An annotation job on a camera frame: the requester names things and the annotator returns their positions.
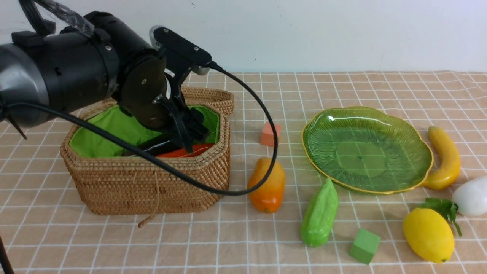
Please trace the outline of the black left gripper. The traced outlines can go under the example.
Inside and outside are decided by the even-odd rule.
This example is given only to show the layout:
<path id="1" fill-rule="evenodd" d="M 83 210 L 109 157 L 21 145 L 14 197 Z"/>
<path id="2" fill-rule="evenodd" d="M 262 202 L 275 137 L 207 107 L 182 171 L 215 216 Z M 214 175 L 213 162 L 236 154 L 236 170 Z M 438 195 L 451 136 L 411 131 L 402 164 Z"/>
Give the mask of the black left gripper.
<path id="1" fill-rule="evenodd" d="M 170 140 L 187 152 L 194 143 L 204 143 L 209 130 L 204 115 L 188 107 L 181 85 L 190 73 L 190 63 L 156 53 L 120 54 L 118 105 L 142 126 L 167 132 Z"/>

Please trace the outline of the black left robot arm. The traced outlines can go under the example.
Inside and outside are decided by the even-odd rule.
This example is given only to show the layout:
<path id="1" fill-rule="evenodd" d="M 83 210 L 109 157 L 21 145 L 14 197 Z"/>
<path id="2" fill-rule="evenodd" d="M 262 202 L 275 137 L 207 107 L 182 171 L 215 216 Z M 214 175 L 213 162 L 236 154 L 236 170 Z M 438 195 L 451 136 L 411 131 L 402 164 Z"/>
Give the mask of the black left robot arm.
<path id="1" fill-rule="evenodd" d="M 165 26 L 153 26 L 152 45 L 114 15 L 94 11 L 87 35 L 74 27 L 58 35 L 12 33 L 1 45 L 1 120 L 31 128 L 112 98 L 141 126 L 178 147 L 204 142 L 204 116 L 189 108 L 181 85 L 204 75 L 212 56 Z"/>

